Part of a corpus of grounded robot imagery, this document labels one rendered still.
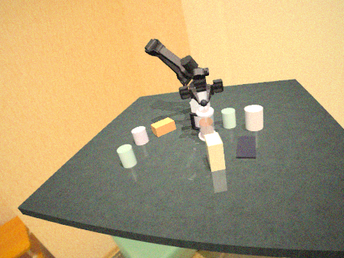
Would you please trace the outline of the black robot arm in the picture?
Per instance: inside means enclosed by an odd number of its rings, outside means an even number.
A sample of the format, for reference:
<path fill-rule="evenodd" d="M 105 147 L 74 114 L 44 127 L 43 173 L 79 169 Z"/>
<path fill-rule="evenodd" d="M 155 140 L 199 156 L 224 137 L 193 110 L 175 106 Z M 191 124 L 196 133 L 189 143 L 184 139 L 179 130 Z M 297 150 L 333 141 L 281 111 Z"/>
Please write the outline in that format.
<path fill-rule="evenodd" d="M 209 68 L 200 68 L 197 62 L 187 55 L 182 59 L 168 50 L 159 39 L 151 39 L 145 46 L 145 52 L 158 57 L 166 66 L 172 69 L 183 86 L 194 86 L 196 80 L 204 80 L 209 76 Z"/>

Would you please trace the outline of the orange rectangular block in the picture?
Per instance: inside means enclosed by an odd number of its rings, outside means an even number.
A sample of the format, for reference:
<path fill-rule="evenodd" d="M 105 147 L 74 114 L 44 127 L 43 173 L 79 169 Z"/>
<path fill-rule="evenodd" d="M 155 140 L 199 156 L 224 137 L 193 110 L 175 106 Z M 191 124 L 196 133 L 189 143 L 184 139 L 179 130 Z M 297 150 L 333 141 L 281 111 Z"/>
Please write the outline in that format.
<path fill-rule="evenodd" d="M 176 126 L 175 126 L 175 122 L 172 119 L 166 118 L 152 124 L 151 129 L 153 133 L 157 137 L 159 137 L 166 133 L 171 132 L 172 130 L 176 130 Z"/>

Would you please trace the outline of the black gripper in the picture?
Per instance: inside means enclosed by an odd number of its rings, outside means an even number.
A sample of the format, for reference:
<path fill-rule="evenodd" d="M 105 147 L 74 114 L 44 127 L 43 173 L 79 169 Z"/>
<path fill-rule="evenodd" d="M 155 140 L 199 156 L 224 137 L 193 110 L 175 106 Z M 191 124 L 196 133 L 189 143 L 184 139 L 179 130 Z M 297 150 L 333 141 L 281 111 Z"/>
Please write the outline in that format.
<path fill-rule="evenodd" d="M 198 104 L 200 104 L 198 92 L 206 92 L 207 102 L 209 103 L 210 97 L 215 93 L 220 93 L 224 91 L 224 82 L 221 78 L 213 80 L 213 84 L 207 84 L 204 80 L 196 80 L 194 86 L 188 88 L 188 86 L 180 86 L 179 93 L 181 98 L 195 99 Z"/>

